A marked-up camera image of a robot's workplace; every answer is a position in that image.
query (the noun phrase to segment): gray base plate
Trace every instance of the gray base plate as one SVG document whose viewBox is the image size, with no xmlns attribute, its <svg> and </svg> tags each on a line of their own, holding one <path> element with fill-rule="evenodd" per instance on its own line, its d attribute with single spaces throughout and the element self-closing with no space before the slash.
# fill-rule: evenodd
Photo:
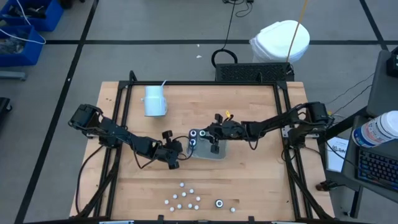
<svg viewBox="0 0 398 224">
<path fill-rule="evenodd" d="M 218 154 L 214 154 L 211 152 L 211 143 L 207 139 L 203 139 L 199 136 L 200 129 L 192 129 L 191 131 L 196 131 L 197 135 L 195 137 L 191 137 L 189 135 L 190 140 L 195 139 L 197 144 L 194 147 L 191 147 L 188 142 L 187 154 L 191 154 L 191 150 L 193 149 L 192 157 L 200 158 L 200 159 L 213 159 L 213 160 L 221 160 L 226 156 L 226 141 L 219 141 L 218 146 L 220 147 L 220 152 Z"/>
</svg>

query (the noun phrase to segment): blue bin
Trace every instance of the blue bin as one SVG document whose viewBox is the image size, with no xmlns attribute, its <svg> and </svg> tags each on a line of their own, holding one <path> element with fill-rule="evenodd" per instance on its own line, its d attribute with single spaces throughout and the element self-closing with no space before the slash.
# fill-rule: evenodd
<svg viewBox="0 0 398 224">
<path fill-rule="evenodd" d="M 45 12 L 46 18 L 27 18 L 32 26 L 35 27 L 37 31 L 53 31 L 58 21 L 60 20 L 63 9 L 61 5 L 59 5 L 57 0 L 19 0 L 20 4 L 23 6 L 26 2 L 35 2 L 37 4 L 42 4 L 47 6 L 47 10 Z M 0 19 L 4 19 L 9 25 L 13 26 L 23 26 L 28 25 L 23 17 L 10 17 L 7 16 L 7 12 L 9 11 L 11 6 L 15 6 L 19 8 L 19 5 L 16 0 L 8 0 L 6 5 L 0 11 Z"/>
<path fill-rule="evenodd" d="M 21 33 L 29 34 L 29 40 L 43 42 L 43 38 L 36 32 L 32 26 L 14 26 L 0 27 L 4 32 L 11 35 L 20 36 Z M 0 39 L 9 38 L 6 34 L 0 32 Z M 0 67 L 35 65 L 39 59 L 43 45 L 26 42 L 24 49 L 19 54 L 0 54 Z"/>
</svg>

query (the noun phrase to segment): wooden table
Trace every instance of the wooden table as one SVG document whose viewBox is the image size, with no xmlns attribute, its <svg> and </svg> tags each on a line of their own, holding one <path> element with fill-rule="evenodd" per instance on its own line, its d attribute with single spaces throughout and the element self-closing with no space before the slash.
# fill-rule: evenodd
<svg viewBox="0 0 398 224">
<path fill-rule="evenodd" d="M 104 82 L 97 106 L 111 118 L 116 98 L 117 82 Z M 292 106 L 307 101 L 303 83 L 288 83 Z M 138 136 L 162 139 L 161 132 L 172 130 L 174 136 L 188 135 L 192 128 L 205 128 L 214 121 L 214 114 L 234 114 L 235 121 L 262 121 L 277 115 L 271 86 L 165 86 L 164 95 L 169 111 L 164 118 L 144 116 L 144 86 L 132 88 L 131 104 L 127 117 L 129 130 Z M 121 120 L 123 103 L 119 110 Z M 180 139 L 183 146 L 187 140 Z M 308 139 L 308 147 L 318 149 L 316 140 Z M 98 139 L 88 140 L 85 159 L 98 148 Z M 118 183 L 112 219 L 156 220 L 294 220 L 286 166 L 280 158 L 282 141 L 280 131 L 269 132 L 259 140 L 252 151 L 245 141 L 229 141 L 227 156 L 223 161 L 191 158 L 180 161 L 180 168 L 168 170 L 165 163 L 155 161 L 140 170 L 130 147 L 123 144 Z M 97 189 L 105 150 L 87 163 L 80 184 L 80 209 Z M 302 161 L 309 191 L 324 210 L 334 217 L 328 192 L 319 192 L 315 185 L 325 180 L 320 156 L 302 149 Z M 147 159 L 140 157 L 141 164 Z M 181 197 L 182 192 L 195 189 L 193 195 Z M 301 216 L 305 216 L 302 194 L 298 190 Z M 174 200 L 173 194 L 179 194 Z M 108 193 L 104 193 L 101 213 L 104 214 Z M 215 200 L 222 199 L 224 207 L 215 208 Z M 177 210 L 177 204 L 183 205 Z M 199 210 L 188 209 L 188 203 L 199 205 Z M 170 212 L 173 206 L 176 211 Z M 231 213 L 229 208 L 236 208 Z M 71 215 L 75 215 L 72 206 Z"/>
</svg>

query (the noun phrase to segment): gray floor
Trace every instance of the gray floor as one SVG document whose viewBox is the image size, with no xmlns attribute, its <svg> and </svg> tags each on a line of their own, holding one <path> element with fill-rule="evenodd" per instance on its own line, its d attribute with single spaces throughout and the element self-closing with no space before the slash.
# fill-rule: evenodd
<svg viewBox="0 0 398 224">
<path fill-rule="evenodd" d="M 79 40 L 93 0 L 66 11 L 48 40 Z M 268 0 L 254 3 L 250 15 L 234 17 L 231 39 L 250 39 L 276 21 L 297 20 L 303 0 Z M 393 0 L 368 1 L 384 39 L 398 40 L 393 22 L 398 19 Z M 88 40 L 168 40 L 224 39 L 232 5 L 221 0 L 101 0 L 88 33 Z M 303 25 L 312 40 L 376 40 L 357 0 L 310 1 Z M 80 103 L 95 104 L 101 82 L 126 79 L 134 70 L 139 80 L 214 80 L 210 57 L 222 45 L 85 45 L 71 80 L 65 106 L 50 145 L 25 222 L 66 218 L 82 162 L 86 139 L 67 126 Z M 227 45 L 250 62 L 248 44 Z M 76 45 L 46 45 L 34 67 L 6 70 L 25 71 L 25 82 L 0 80 L 0 96 L 12 99 L 14 110 L 0 132 L 0 217 L 12 223 L 21 204 L 32 169 L 49 128 L 65 82 Z M 327 102 L 374 72 L 379 45 L 311 45 L 294 64 L 296 80 L 304 82 L 310 101 Z M 230 62 L 220 55 L 217 62 Z M 343 106 L 371 79 L 328 105 L 331 111 Z M 342 109 L 348 116 L 366 105 L 369 91 Z M 342 187 L 331 192 L 336 216 L 349 210 L 353 193 Z M 394 223 L 398 205 L 365 191 L 359 219 L 374 223 Z"/>
</svg>

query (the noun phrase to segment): white cup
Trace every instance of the white cup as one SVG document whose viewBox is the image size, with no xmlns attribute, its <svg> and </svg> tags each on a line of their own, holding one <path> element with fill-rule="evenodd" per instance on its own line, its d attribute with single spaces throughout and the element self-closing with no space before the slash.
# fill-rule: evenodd
<svg viewBox="0 0 398 224">
<path fill-rule="evenodd" d="M 145 86 L 144 102 L 145 116 L 165 116 L 167 113 L 167 101 L 163 95 L 163 85 Z"/>
</svg>

